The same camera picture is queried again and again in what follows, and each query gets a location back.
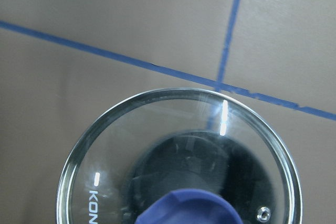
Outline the glass pot lid blue knob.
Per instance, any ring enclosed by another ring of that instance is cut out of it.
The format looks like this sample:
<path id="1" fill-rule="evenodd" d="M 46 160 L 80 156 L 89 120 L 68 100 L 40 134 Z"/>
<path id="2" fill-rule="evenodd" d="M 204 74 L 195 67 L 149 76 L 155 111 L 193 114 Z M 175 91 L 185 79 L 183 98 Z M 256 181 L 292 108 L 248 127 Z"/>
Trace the glass pot lid blue knob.
<path id="1" fill-rule="evenodd" d="M 86 129 L 60 177 L 57 223 L 302 223 L 279 135 L 226 95 L 143 92 Z"/>

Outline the dark blue saucepan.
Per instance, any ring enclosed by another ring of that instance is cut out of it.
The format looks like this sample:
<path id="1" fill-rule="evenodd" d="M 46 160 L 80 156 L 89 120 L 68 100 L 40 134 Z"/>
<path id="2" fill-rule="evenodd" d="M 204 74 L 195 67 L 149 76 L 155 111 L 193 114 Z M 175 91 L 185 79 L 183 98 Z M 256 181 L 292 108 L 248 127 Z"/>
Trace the dark blue saucepan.
<path id="1" fill-rule="evenodd" d="M 270 178 L 251 151 L 213 132 L 182 132 L 157 142 L 134 165 L 123 222 L 134 223 L 155 201 L 183 188 L 221 196 L 243 223 L 256 223 L 261 207 L 275 206 Z"/>

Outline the brown paper table cover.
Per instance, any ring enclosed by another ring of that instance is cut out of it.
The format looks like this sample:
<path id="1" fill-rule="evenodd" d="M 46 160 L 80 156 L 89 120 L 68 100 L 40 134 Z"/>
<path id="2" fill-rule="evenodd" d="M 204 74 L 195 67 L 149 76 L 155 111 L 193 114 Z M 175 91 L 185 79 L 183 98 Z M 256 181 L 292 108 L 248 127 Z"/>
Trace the brown paper table cover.
<path id="1" fill-rule="evenodd" d="M 1 0 L 1 223 L 54 223 L 85 129 L 140 92 L 215 90 L 297 166 L 304 223 L 335 223 L 335 0 Z"/>

